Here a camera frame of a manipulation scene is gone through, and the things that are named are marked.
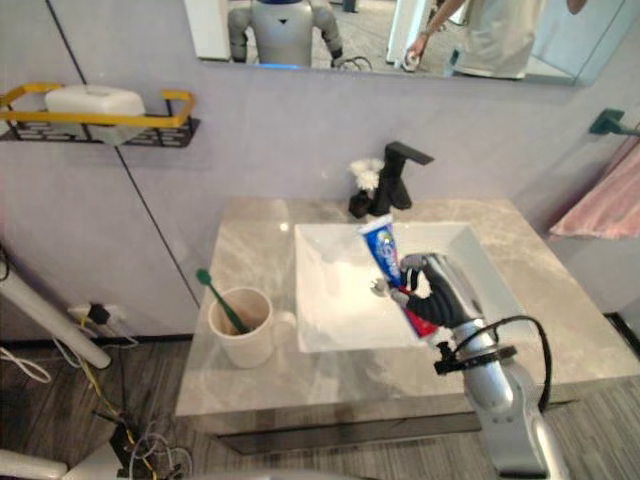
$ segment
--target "yellow shelf rail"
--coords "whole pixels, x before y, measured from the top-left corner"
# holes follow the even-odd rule
[[[171,100],[184,102],[182,109],[177,115],[170,116],[139,116],[132,117],[126,115],[108,115],[100,113],[66,113],[66,112],[21,112],[14,110],[11,106],[13,102],[30,93],[45,93],[50,90],[61,88],[59,83],[27,83],[13,90],[9,90],[4,95],[0,95],[0,120],[7,122],[60,122],[78,123],[93,125],[127,125],[131,127],[146,128],[179,128],[189,120],[191,111],[195,106],[195,98],[191,92],[186,90],[163,90],[162,96],[167,103]]]

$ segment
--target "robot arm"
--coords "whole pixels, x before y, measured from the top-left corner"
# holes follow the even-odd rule
[[[342,56],[342,37],[336,17],[333,15],[331,5],[326,0],[310,0],[313,11],[313,25],[322,32],[322,39],[331,53],[331,58],[336,60]]]
[[[251,24],[251,0],[229,2],[229,46],[234,62],[247,62],[247,28]]]
[[[405,257],[415,289],[418,274],[431,286],[427,298],[392,290],[392,298],[417,315],[449,328],[459,360],[446,342],[438,345],[439,374],[461,370],[465,394],[482,425],[485,448],[501,478],[569,478],[555,438],[536,403],[536,384],[514,359],[515,348],[498,344],[488,332],[477,295],[464,273],[441,254]]]

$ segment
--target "mirror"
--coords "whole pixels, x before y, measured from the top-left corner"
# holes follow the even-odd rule
[[[566,85],[595,80],[638,15],[633,4],[185,0],[202,60]]]

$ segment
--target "bathroom vanity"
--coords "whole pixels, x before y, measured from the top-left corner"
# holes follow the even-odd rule
[[[628,376],[640,362],[580,285],[508,200],[432,200],[394,211],[398,222],[464,222],[553,352],[552,407]],[[296,312],[296,224],[356,223],[346,202],[232,199],[211,272],[224,291],[256,287],[276,310]],[[427,346],[303,353],[295,331],[263,365],[235,368],[207,323],[203,297],[176,415],[242,453],[420,437],[479,429],[462,375],[438,376]],[[542,382],[532,329],[517,360]]]

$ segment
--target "white shirt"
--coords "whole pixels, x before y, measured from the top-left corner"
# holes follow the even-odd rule
[[[545,0],[471,0],[464,45],[454,70],[524,78]]]

